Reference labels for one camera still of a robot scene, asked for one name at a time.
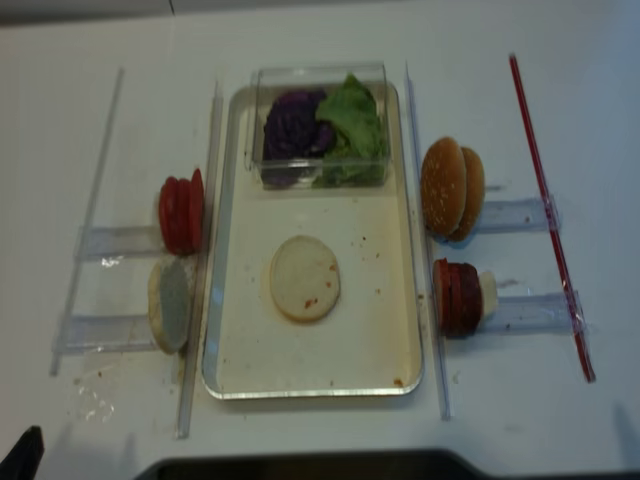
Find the white cheese piece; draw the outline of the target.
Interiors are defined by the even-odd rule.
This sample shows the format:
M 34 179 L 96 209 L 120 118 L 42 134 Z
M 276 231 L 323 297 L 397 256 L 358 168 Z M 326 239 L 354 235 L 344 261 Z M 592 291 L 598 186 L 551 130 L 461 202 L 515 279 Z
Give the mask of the white cheese piece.
M 482 296 L 482 318 L 490 317 L 498 307 L 497 282 L 490 271 L 482 272 L 479 276 Z

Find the sesame bun top front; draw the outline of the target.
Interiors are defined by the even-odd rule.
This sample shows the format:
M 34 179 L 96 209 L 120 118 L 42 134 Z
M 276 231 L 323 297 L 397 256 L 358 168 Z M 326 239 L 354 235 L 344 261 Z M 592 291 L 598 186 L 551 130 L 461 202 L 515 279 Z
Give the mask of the sesame bun top front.
M 452 137 L 435 141 L 427 150 L 420 174 L 425 226 L 448 236 L 459 226 L 466 203 L 466 166 L 461 146 Z

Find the clear far left strip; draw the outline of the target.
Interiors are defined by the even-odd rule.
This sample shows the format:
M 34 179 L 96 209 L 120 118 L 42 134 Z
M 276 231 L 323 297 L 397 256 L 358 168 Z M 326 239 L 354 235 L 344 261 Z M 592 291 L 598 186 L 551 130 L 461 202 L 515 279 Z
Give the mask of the clear far left strip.
M 119 67 L 117 71 L 116 79 L 115 79 L 114 89 L 113 89 L 112 97 L 109 104 L 107 119 L 105 122 L 105 130 L 102 135 L 102 140 L 100 144 L 97 165 L 96 165 L 95 173 L 91 183 L 89 200 L 85 210 L 84 219 L 82 221 L 82 224 L 79 230 L 79 240 L 78 240 L 77 248 L 74 254 L 73 269 L 72 269 L 72 274 L 69 282 L 67 297 L 65 300 L 63 313 L 60 318 L 58 333 L 56 335 L 56 339 L 52 347 L 52 359 L 49 367 L 49 375 L 51 377 L 56 377 L 58 375 L 61 359 L 62 359 L 62 356 L 64 355 L 67 330 L 71 322 L 72 311 L 75 305 L 78 288 L 79 288 L 79 281 L 80 281 L 80 275 L 81 275 L 81 269 L 82 269 L 81 263 L 85 255 L 85 250 L 88 244 L 90 231 L 93 226 L 93 219 L 95 215 L 97 199 L 98 199 L 98 195 L 101 187 L 101 182 L 102 182 L 102 177 L 105 170 L 106 161 L 108 158 L 108 152 L 109 152 L 109 147 L 110 147 L 110 142 L 111 142 L 112 132 L 113 132 L 113 125 L 117 115 L 118 103 L 121 96 L 121 90 L 122 90 L 125 72 L 126 70 L 123 67 Z

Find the clear holder lower left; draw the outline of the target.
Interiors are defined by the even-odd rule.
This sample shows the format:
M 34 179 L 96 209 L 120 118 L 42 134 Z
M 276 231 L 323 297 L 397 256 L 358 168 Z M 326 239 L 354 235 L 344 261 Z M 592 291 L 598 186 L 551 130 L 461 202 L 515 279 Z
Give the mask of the clear holder lower left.
M 62 315 L 52 344 L 58 355 L 156 349 L 146 315 Z

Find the clear rail right of tray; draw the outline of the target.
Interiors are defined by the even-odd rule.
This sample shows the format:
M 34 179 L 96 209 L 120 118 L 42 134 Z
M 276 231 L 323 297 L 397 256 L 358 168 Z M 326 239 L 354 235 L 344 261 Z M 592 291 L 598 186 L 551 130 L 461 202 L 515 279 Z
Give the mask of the clear rail right of tray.
M 438 302 L 433 284 L 432 266 L 433 254 L 431 248 L 431 240 L 424 225 L 423 208 L 420 193 L 420 171 L 422 166 L 422 149 L 420 147 L 419 129 L 417 122 L 417 109 L 414 93 L 414 85 L 410 76 L 408 62 L 404 67 L 404 83 L 406 92 L 406 109 L 409 122 L 409 132 L 412 147 L 413 164 L 416 170 L 416 203 L 419 237 L 421 249 L 424 258 L 424 277 L 427 295 L 427 323 L 428 338 L 431 347 L 432 366 L 434 371 L 434 381 L 436 392 L 438 395 L 438 406 L 440 418 L 442 421 L 448 422 L 452 418 L 451 399 L 446 371 L 446 358 L 444 352 L 444 341 L 439 332 L 438 326 Z

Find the middle tomato slice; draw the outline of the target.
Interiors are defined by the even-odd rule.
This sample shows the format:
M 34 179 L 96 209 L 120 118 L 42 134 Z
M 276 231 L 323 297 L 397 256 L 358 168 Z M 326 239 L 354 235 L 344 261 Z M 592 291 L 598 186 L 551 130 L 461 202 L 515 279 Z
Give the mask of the middle tomato slice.
M 192 247 L 189 232 L 190 183 L 178 181 L 176 199 L 176 243 L 181 255 L 189 255 Z

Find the bun slice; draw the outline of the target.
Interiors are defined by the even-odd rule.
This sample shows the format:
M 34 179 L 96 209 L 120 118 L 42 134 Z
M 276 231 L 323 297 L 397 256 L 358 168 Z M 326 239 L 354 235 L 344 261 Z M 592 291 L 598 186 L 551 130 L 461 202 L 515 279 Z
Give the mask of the bun slice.
M 291 237 L 272 257 L 269 287 L 275 307 L 286 318 L 318 321 L 334 308 L 341 293 L 338 260 L 316 237 Z
M 148 321 L 157 347 L 167 355 L 187 342 L 194 297 L 195 261 L 192 257 L 163 257 L 147 284 Z

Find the clear holder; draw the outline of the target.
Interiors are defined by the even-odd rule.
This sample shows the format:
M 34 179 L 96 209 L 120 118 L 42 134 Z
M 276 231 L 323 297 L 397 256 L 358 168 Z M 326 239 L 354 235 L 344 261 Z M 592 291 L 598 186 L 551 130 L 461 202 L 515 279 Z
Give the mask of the clear holder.
M 486 201 L 474 232 L 477 234 L 558 231 L 561 221 L 554 198 Z
M 58 355 L 156 349 L 146 315 L 62 315 L 52 344 Z
M 499 297 L 497 309 L 483 319 L 478 334 L 570 334 L 586 331 L 580 315 L 571 316 L 563 293 Z
M 74 256 L 77 260 L 101 260 L 111 257 L 149 257 L 165 252 L 160 228 L 81 227 Z

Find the clear holder lower right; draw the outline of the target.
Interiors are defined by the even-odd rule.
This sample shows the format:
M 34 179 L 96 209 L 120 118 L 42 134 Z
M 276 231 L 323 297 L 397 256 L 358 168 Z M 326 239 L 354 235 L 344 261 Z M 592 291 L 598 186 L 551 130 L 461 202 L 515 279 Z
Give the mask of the clear holder lower right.
M 499 297 L 497 309 L 483 319 L 478 334 L 570 334 L 586 331 L 580 315 L 571 316 L 563 293 Z

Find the black base edge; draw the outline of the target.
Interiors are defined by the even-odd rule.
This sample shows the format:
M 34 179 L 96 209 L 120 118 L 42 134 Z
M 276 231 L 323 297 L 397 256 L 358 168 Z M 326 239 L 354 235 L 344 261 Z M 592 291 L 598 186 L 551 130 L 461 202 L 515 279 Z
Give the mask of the black base edge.
M 138 479 L 637 479 L 639 467 L 491 473 L 446 449 L 169 458 Z

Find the clear holder upper right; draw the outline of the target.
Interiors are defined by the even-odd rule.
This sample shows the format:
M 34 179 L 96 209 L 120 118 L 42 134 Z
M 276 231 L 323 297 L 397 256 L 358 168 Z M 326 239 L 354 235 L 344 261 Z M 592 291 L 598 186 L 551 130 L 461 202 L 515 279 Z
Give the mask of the clear holder upper right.
M 477 234 L 558 231 L 561 221 L 554 198 L 486 201 L 474 232 Z

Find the clear plastic container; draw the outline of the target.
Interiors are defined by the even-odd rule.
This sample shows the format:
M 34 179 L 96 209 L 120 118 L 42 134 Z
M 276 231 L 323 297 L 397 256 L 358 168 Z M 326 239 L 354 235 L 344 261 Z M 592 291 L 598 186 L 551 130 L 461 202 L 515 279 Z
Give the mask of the clear plastic container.
M 256 73 L 248 167 L 269 190 L 382 185 L 390 165 L 383 63 Z

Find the red plastic strip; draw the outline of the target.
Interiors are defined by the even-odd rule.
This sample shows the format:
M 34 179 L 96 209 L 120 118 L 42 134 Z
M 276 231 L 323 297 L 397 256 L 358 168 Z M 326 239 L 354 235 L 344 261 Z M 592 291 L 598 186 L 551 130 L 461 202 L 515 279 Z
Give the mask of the red plastic strip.
M 554 251 L 562 291 L 565 297 L 567 310 L 571 321 L 573 341 L 578 355 L 579 364 L 585 381 L 589 384 L 593 384 L 596 382 L 596 373 L 592 365 L 589 346 L 584 331 L 584 316 L 582 314 L 582 307 L 580 305 L 578 295 L 574 290 L 571 282 L 571 276 L 566 262 L 560 236 L 560 221 L 558 219 L 554 201 L 549 191 L 539 148 L 536 141 L 524 84 L 518 65 L 518 60 L 514 53 L 511 53 L 509 55 L 509 66 L 524 126 L 527 144 L 529 147 L 529 152 L 536 176 L 536 182 L 538 185 L 538 190 L 548 224 L 549 236 Z

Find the front red meat patty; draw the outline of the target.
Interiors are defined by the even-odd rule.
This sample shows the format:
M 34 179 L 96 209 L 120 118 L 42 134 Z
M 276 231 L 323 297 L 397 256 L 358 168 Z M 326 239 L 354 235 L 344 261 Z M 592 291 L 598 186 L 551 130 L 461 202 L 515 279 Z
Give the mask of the front red meat patty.
M 439 331 L 442 335 L 447 335 L 451 326 L 451 278 L 448 262 L 445 258 L 434 262 L 433 282 L 438 309 Z

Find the bun top rear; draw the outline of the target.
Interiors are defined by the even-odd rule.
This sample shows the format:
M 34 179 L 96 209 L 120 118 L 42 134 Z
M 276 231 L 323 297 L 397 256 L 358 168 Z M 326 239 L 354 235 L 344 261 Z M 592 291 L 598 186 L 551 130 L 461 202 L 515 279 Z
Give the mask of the bun top rear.
M 472 232 L 482 212 L 485 199 L 485 172 L 480 156 L 469 147 L 461 148 L 466 167 L 465 207 L 456 230 L 448 239 L 462 242 Z

